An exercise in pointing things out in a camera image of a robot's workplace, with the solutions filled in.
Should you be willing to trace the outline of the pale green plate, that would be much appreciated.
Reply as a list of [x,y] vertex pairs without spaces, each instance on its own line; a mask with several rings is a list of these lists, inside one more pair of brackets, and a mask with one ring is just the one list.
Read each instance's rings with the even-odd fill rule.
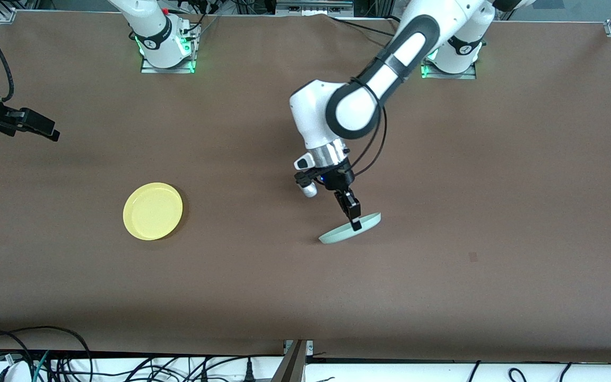
[[358,230],[353,228],[353,225],[348,222],[344,225],[340,225],[340,227],[334,228],[323,235],[318,237],[318,240],[322,242],[322,244],[330,245],[336,244],[337,242],[346,241],[352,237],[356,237],[361,233],[371,230],[376,227],[378,223],[382,220],[382,215],[380,212],[371,213],[369,215],[365,215],[359,218],[358,223],[360,223],[361,227]]

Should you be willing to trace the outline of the yellow plate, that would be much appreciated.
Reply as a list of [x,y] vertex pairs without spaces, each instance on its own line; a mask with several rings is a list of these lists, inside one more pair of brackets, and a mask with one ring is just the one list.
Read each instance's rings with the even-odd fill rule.
[[122,221],[136,239],[157,241],[173,232],[183,214],[184,201],[176,188],[166,183],[149,183],[126,199]]

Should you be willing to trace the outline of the brown table cover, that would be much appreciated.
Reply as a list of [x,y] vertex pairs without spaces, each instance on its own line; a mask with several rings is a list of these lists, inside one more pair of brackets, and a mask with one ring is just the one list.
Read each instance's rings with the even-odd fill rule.
[[[306,198],[289,97],[346,81],[387,37],[324,15],[223,16],[197,72],[145,74],[120,14],[22,12],[0,26],[14,107],[54,143],[0,134],[0,329],[53,325],[93,351],[611,362],[611,37],[501,22],[475,80],[415,72],[352,188],[381,222]],[[122,221],[166,183],[184,214]]]

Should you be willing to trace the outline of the white lower shelf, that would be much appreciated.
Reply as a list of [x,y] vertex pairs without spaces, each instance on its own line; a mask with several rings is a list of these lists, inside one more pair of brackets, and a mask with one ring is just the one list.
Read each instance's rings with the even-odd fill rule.
[[[9,368],[4,382],[31,382],[28,365],[12,364],[5,356],[0,360],[0,373]],[[233,360],[213,367],[229,358],[214,358],[207,363],[208,382],[243,382],[247,367],[245,359]],[[60,369],[51,360],[53,374],[40,370],[37,382],[201,382],[203,358],[155,358],[134,370],[145,359],[96,359],[93,370],[87,360],[63,361]],[[281,363],[278,357],[252,358],[257,382],[269,382]],[[481,363],[471,377],[474,363],[311,363],[304,368],[304,382],[611,382],[611,363]]]

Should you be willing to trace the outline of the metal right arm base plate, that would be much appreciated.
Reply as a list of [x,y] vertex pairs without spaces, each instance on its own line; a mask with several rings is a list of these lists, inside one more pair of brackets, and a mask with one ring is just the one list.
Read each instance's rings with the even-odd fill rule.
[[136,34],[142,56],[142,73],[195,73],[199,43],[199,24],[179,20],[169,36],[155,41]]

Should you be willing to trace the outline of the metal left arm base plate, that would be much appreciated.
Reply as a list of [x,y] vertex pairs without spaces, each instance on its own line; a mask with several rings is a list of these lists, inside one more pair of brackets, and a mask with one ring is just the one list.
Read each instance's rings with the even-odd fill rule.
[[421,76],[424,79],[454,79],[454,80],[475,80],[477,78],[477,70],[475,63],[472,63],[468,70],[461,73],[446,73],[439,70],[433,60],[438,51],[435,50],[429,54],[421,62]]

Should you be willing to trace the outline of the aluminium profile bracket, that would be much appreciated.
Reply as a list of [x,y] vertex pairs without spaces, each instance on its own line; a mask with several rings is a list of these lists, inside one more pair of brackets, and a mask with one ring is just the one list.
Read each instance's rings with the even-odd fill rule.
[[284,357],[270,382],[304,382],[306,360],[313,356],[312,340],[284,341]]

